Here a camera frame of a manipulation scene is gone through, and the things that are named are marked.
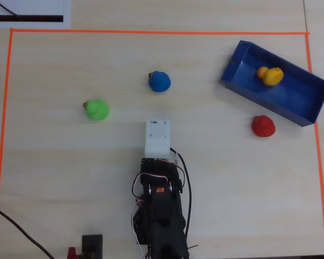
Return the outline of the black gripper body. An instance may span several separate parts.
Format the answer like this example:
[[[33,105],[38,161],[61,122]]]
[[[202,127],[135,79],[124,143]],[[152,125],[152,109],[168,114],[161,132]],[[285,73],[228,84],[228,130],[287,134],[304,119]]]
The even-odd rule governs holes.
[[[140,172],[163,176],[179,176],[176,165],[164,159],[142,158]]]

